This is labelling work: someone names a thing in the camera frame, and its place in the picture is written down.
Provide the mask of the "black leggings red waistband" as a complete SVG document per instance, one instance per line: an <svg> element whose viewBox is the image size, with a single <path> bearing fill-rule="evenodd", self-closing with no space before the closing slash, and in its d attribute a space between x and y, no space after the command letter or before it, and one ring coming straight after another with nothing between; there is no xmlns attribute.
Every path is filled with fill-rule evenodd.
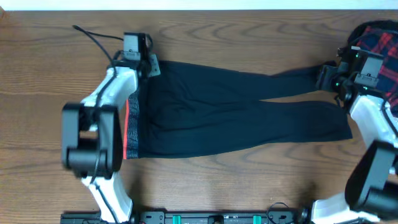
<svg viewBox="0 0 398 224"><path fill-rule="evenodd" d="M123 157L209 156L277 142L352 137L333 103L283 103L315 91L318 67L277 75L161 61L127 101Z"/></svg>

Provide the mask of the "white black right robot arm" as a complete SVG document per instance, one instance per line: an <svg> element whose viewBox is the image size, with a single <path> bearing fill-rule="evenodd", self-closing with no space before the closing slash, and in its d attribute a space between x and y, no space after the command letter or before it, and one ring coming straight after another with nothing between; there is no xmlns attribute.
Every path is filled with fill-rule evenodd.
<svg viewBox="0 0 398 224"><path fill-rule="evenodd" d="M397 121L385 94L369 85L357 84L359 72L323 65L317 88L334 91L348 112L367 147L349 177L345 191L316 200L302 209L295 223L377 223L397 219L397 184L388 180L397 174Z"/></svg>

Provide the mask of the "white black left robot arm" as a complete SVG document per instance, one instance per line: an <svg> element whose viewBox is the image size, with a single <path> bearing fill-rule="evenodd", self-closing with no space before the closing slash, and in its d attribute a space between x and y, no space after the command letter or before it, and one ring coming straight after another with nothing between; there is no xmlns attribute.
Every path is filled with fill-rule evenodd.
<svg viewBox="0 0 398 224"><path fill-rule="evenodd" d="M148 60L117 60L104 80L79 103L62 109L62 163L86 186L98 212L64 213L61 223L132 223L134 203L119 174L123 137L119 111L144 78L160 74L156 54Z"/></svg>

